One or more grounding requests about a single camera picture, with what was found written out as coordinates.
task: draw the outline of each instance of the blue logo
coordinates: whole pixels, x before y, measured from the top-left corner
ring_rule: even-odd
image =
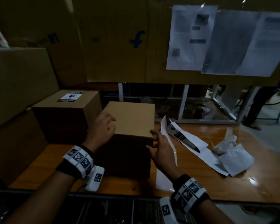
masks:
[[[131,40],[131,43],[134,44],[134,48],[138,48],[139,47],[139,44],[142,43],[142,40],[140,39],[141,35],[145,34],[145,31],[138,31],[136,36],[135,36],[135,39],[132,39]]]

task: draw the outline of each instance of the fragile label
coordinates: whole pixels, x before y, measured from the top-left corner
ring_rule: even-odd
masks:
[[[69,92],[63,97],[61,97],[57,102],[74,102],[79,97],[81,97],[83,93],[84,92]]]

